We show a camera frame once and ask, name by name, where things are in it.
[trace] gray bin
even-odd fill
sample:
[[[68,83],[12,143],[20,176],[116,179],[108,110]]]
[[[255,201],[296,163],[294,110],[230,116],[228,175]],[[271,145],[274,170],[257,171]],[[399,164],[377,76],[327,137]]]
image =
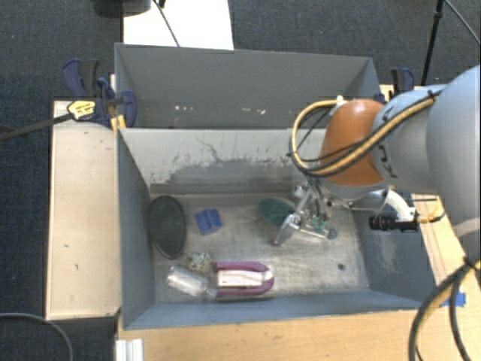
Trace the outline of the gray bin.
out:
[[[256,210],[265,197],[294,201],[303,177],[286,157],[287,128],[305,105],[379,91],[370,59],[117,44],[116,77],[139,106],[135,128],[120,130],[116,166],[126,329],[413,309],[428,295],[434,277],[419,233],[373,232],[366,213],[335,208],[336,240],[296,233],[274,247]],[[323,135],[313,133],[306,155]],[[164,194],[183,206],[186,251],[269,265],[269,298],[219,303],[169,290],[168,269],[182,259],[160,256],[147,231],[150,201]],[[203,208],[221,216],[212,235],[196,226]]]

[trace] bin floor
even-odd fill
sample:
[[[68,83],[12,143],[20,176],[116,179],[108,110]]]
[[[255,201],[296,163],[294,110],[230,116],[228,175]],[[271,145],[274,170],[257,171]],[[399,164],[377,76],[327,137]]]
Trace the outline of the bin floor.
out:
[[[274,287],[266,296],[368,288],[356,227],[348,210],[333,210],[328,226],[337,230],[336,239],[328,241],[295,232],[284,246],[275,247],[270,242],[277,228],[267,223],[257,209],[261,199],[272,196],[173,195],[183,206],[186,215],[187,242],[184,254],[176,260],[168,260],[153,249],[156,302],[195,301],[194,297],[170,290],[166,284],[169,268],[172,265],[186,265],[188,252],[208,251],[214,260],[264,263],[271,268],[275,277]],[[195,220],[195,214],[205,208],[216,208],[222,221],[222,228],[209,235],[200,233]]]

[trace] gray carpet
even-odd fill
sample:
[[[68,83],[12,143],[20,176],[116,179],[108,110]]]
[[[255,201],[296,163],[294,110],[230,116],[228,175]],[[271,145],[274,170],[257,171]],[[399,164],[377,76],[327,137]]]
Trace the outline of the gray carpet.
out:
[[[239,49],[370,56],[379,79],[392,67],[422,74],[437,0],[229,0]],[[113,71],[121,6],[111,0],[0,0],[0,123],[26,126],[69,95],[60,68],[74,57]],[[479,36],[480,0],[452,0]],[[429,83],[479,64],[479,47],[445,6]],[[49,196],[49,132],[0,142],[0,312],[42,315]],[[62,323],[77,360],[112,357],[112,320]],[[65,359],[62,339],[0,320],[0,359]]]

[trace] crumpled plastic wrapper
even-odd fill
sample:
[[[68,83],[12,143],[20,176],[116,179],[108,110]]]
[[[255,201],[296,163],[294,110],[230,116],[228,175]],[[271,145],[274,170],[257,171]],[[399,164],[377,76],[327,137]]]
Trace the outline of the crumpled plastic wrapper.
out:
[[[208,251],[203,253],[188,253],[187,267],[200,274],[208,274],[212,269],[213,257]]]

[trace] orange object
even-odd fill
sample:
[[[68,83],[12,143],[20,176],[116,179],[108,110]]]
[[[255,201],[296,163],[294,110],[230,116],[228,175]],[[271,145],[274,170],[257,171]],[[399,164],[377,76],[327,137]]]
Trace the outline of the orange object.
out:
[[[370,99],[352,100],[339,107],[334,112],[325,132],[319,159],[368,136],[374,119],[382,108],[379,102]],[[343,150],[328,158],[320,159],[320,164],[329,163],[344,152]],[[383,180],[374,166],[370,153],[339,174],[326,179],[333,184],[343,186],[369,186]]]

